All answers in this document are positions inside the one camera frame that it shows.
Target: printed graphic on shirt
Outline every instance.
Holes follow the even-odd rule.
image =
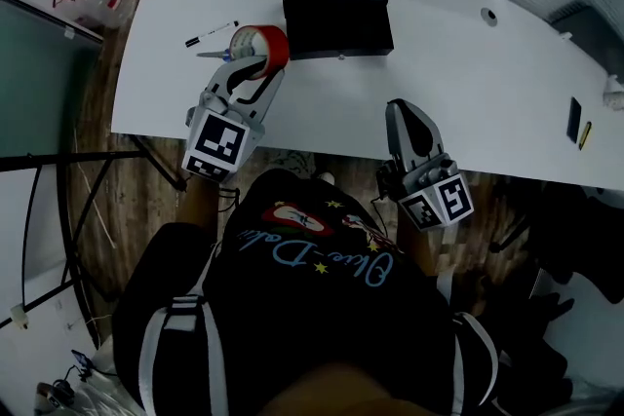
[[[369,287],[382,286],[394,265],[394,257],[387,251],[378,255],[344,254],[339,251],[324,254],[315,243],[304,240],[283,241],[279,234],[254,230],[243,231],[238,238],[244,242],[239,251],[270,251],[273,260],[278,264],[309,269],[311,272],[329,276],[332,275],[330,269],[333,264],[341,264],[353,270],[354,279],[363,280]]]
[[[342,223],[352,229],[360,229],[361,231],[364,231],[367,235],[369,245],[368,248],[370,251],[378,251],[380,248],[390,248],[403,253],[391,240],[386,238],[376,229],[368,226],[358,215],[346,215],[342,219]]]
[[[316,236],[330,236],[333,229],[323,219],[306,213],[294,203],[277,202],[262,214],[262,220],[295,227]]]

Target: white table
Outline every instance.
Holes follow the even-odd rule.
[[[606,73],[571,40],[506,0],[389,0],[388,14],[389,56],[288,64],[262,145],[387,159],[385,104],[402,97],[462,169],[624,189],[624,113],[603,107]],[[186,110],[222,64],[195,54],[225,48],[232,31],[184,41],[233,19],[286,29],[282,0],[140,0],[112,130],[186,138]],[[572,96],[581,131],[594,126],[583,151],[566,136]]]

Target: black box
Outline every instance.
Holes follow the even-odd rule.
[[[291,59],[386,56],[388,0],[283,0]]]

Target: yellow object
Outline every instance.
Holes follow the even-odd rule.
[[[582,150],[585,146],[585,142],[587,142],[587,137],[589,136],[589,132],[592,129],[592,122],[587,122],[585,125],[585,129],[583,130],[583,134],[581,135],[581,140],[578,143],[578,149]]]
[[[329,272],[327,265],[318,263],[318,264],[314,264],[314,267],[316,267],[316,270],[319,271],[321,274],[327,274]]]

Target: white cable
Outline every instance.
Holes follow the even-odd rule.
[[[74,129],[74,147],[76,149],[76,153],[78,153],[78,138],[76,137],[76,129]],[[83,170],[80,163],[76,163],[76,166],[78,167],[78,170],[82,173],[82,177],[85,179],[87,191],[89,192],[89,194],[91,194],[91,184],[89,183],[89,178],[85,174],[85,171]],[[96,209],[97,219],[99,220],[99,224],[101,225],[101,228],[103,229],[106,238],[108,238],[110,245],[113,247],[113,249],[117,249],[117,245],[115,245],[115,242],[111,238],[108,229],[106,229],[106,224],[104,224],[104,219],[101,217],[101,213],[99,212],[98,203],[96,202],[96,200],[94,200],[94,208]]]
[[[87,322],[85,322],[85,325],[89,324],[90,322],[93,321],[99,321],[100,319],[106,319],[106,318],[112,318],[113,315],[112,314],[106,314],[105,316],[99,316],[98,318],[90,318]],[[72,324],[70,324],[67,329],[71,329],[73,326],[75,326],[78,322],[80,321],[84,321],[85,318],[79,318],[76,321],[74,321]]]

